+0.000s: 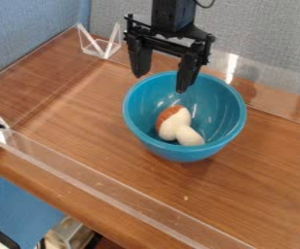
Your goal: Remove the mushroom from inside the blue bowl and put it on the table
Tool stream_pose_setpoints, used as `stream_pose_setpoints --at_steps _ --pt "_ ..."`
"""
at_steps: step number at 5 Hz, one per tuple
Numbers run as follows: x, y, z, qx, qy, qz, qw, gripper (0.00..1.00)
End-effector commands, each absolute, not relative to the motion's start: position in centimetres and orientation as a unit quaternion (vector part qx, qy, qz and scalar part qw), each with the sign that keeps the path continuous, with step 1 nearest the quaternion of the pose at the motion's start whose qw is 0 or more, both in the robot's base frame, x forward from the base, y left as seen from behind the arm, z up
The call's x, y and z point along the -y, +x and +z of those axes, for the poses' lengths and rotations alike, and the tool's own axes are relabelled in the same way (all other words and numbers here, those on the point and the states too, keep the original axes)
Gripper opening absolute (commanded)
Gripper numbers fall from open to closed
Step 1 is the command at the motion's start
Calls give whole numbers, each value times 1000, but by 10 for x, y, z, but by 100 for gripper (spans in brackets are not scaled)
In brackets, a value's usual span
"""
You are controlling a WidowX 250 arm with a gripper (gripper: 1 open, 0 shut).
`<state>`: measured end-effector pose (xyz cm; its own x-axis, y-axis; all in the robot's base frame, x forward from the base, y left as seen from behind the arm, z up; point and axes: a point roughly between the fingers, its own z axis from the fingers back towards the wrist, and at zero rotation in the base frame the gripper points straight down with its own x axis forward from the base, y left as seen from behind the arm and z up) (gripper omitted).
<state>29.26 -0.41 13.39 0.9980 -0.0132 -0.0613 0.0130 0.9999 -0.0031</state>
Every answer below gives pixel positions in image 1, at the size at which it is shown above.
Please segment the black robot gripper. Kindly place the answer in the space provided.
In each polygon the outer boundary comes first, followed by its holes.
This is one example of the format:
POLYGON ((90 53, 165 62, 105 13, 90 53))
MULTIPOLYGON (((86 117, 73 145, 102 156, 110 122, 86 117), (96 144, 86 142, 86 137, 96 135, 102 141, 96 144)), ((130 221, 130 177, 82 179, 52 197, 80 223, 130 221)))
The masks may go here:
POLYGON ((216 36, 194 24, 197 8, 211 9, 215 3, 216 0, 209 5, 200 0, 153 0, 149 18, 133 13, 125 15, 125 40, 137 78, 150 71, 153 51, 178 56, 176 91, 186 92, 201 66, 209 63, 216 42, 216 36))

